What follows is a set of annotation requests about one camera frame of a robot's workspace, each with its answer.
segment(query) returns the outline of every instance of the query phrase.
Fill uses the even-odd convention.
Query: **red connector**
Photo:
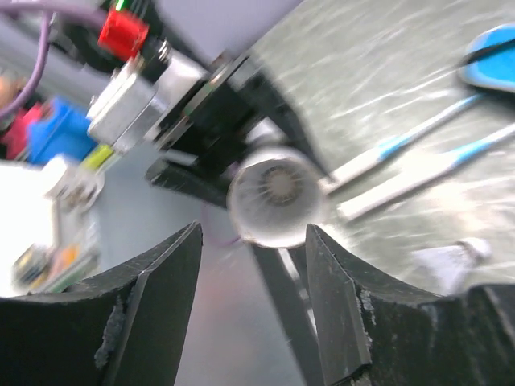
[[[98,38],[105,47],[121,60],[134,58],[148,35],[149,27],[125,10],[110,10]]]

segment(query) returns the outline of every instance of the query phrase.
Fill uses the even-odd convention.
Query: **white wall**
[[[254,44],[302,0],[158,0],[163,13],[209,59]]]

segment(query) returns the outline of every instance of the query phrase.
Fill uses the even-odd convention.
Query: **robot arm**
[[[101,7],[107,10],[109,4]],[[227,169],[264,137],[294,147],[326,174],[293,109],[248,54],[208,68],[159,18],[151,1],[125,0],[116,7],[148,27],[144,43],[138,42],[138,55],[129,60],[117,59],[95,39],[86,39],[97,31],[72,24],[63,29],[85,63],[114,73],[89,110],[90,136],[120,154],[142,141],[162,151],[189,154],[195,159],[192,165],[169,162],[169,167],[217,190],[228,186],[223,176]]]

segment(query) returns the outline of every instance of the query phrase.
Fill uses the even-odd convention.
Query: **badminton shuttlecock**
[[[490,244],[475,237],[459,240],[454,245],[412,253],[414,260],[434,277],[442,295],[455,294],[467,275],[491,255]]]

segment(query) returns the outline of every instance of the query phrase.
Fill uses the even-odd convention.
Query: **white plastic part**
[[[41,168],[18,162],[0,161],[0,212],[5,234],[0,244],[0,297],[19,296],[12,286],[12,266],[33,244],[54,249],[59,243],[59,226],[52,200],[39,191]]]
[[[244,241],[264,248],[304,244],[306,226],[327,219],[328,202],[311,162],[288,147],[263,147],[240,166],[227,205]]]
[[[41,172],[43,195],[65,203],[69,209],[91,208],[102,188],[104,175],[80,167],[78,162],[58,155]]]
[[[453,161],[454,157],[449,157],[447,154],[436,156],[431,163],[403,172],[362,195],[340,204],[338,212],[347,221],[357,219],[400,195],[447,173],[452,168]]]
[[[328,195],[380,163],[381,152],[379,149],[367,150],[334,170],[331,173],[332,181],[328,177],[321,178],[319,181],[320,189],[322,189],[324,194]]]
[[[459,240],[457,244],[464,246],[478,263],[492,257],[492,246],[485,239],[467,237]]]
[[[429,248],[412,253],[417,264],[428,270],[441,295],[459,292],[468,274],[474,269],[474,257],[461,244]]]

